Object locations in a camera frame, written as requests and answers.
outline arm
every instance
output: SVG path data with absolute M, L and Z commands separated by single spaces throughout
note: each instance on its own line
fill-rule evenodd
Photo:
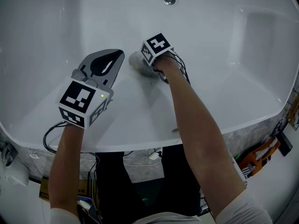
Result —
M 83 133 L 84 129 L 77 126 L 64 128 L 48 185 L 51 208 L 61 208 L 76 216 Z
M 222 134 L 177 65 L 161 57 L 155 67 L 167 77 L 178 130 L 189 166 L 217 216 L 245 186 L 232 164 Z

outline white sleeve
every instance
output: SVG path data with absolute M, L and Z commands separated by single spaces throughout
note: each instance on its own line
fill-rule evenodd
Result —
M 216 218 L 217 224 L 271 224 L 266 210 L 244 190 Z
M 80 224 L 79 218 L 69 211 L 52 208 L 50 211 L 50 224 Z

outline hand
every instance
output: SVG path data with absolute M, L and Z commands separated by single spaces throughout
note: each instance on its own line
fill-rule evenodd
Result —
M 175 69 L 175 68 L 178 69 L 178 65 L 176 64 L 176 61 L 167 56 L 173 57 L 169 52 L 160 55 L 154 62 L 154 68 L 163 72 L 167 69 Z

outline bathtub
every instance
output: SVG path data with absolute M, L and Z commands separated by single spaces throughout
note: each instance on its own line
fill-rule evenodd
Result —
M 61 121 L 55 99 L 90 53 L 122 49 L 114 100 L 85 132 L 83 151 L 181 142 L 171 93 L 131 69 L 129 56 L 162 32 L 222 133 L 277 115 L 299 64 L 295 0 L 0 0 L 0 126 L 14 142 L 43 148 Z M 47 137 L 58 145 L 62 129 Z

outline black pants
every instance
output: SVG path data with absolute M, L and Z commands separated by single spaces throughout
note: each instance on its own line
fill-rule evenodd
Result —
M 200 186 L 185 157 L 183 145 L 163 148 L 164 183 L 156 204 L 146 207 L 123 165 L 124 152 L 97 153 L 99 209 L 104 224 L 131 224 L 160 212 L 195 216 L 200 211 Z

